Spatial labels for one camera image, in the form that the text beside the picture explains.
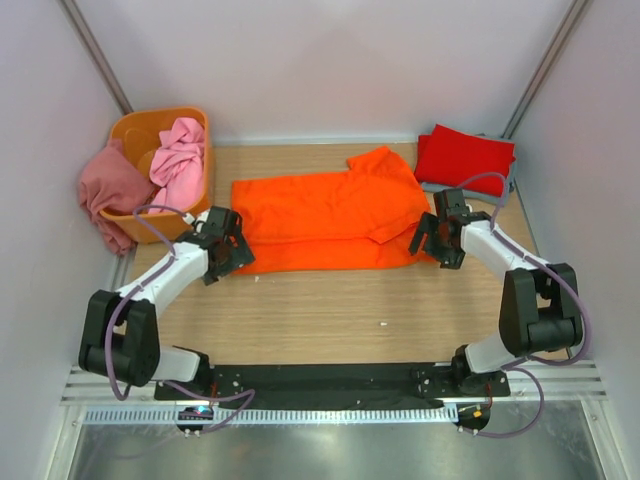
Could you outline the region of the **orange t-shirt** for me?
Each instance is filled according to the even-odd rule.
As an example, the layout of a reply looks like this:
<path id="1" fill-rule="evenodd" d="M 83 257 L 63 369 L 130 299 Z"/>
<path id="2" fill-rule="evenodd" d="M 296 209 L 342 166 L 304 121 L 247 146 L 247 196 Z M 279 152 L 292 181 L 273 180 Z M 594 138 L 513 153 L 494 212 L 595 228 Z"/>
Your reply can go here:
<path id="1" fill-rule="evenodd" d="M 351 157 L 341 172 L 238 180 L 231 206 L 255 260 L 246 275 L 411 265 L 409 244 L 430 205 L 389 147 Z"/>

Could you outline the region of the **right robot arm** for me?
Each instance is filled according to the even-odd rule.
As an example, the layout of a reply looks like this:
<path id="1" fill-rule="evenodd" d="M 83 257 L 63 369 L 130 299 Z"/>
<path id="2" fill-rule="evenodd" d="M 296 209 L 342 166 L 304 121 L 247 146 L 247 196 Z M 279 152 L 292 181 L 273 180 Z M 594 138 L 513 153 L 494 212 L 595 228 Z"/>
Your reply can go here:
<path id="1" fill-rule="evenodd" d="M 508 367 L 540 360 L 544 352 L 588 347 L 588 316 L 570 265 L 552 264 L 515 243 L 494 217 L 472 210 L 460 189 L 436 193 L 434 205 L 422 214 L 410 253 L 424 252 L 451 270 L 471 255 L 503 283 L 496 333 L 459 347 L 451 359 L 455 391 L 479 395 Z"/>

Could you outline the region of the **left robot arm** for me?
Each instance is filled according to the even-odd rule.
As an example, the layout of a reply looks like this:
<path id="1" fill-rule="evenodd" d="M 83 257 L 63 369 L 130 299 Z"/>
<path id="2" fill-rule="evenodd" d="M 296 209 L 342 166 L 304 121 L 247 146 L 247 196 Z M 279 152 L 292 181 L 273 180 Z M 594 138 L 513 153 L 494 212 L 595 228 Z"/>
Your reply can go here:
<path id="1" fill-rule="evenodd" d="M 168 251 L 132 282 L 115 291 L 98 290 L 90 297 L 78 364 L 86 372 L 106 377 L 120 401 L 131 388 L 151 382 L 199 400 L 214 382 L 208 356 L 162 346 L 158 322 L 195 280 L 211 285 L 250 265 L 255 257 L 243 235 L 243 219 L 234 210 L 212 207 L 197 216 L 180 212 L 187 229 L 174 241 L 143 219 L 141 212 L 134 210 L 135 220 Z"/>

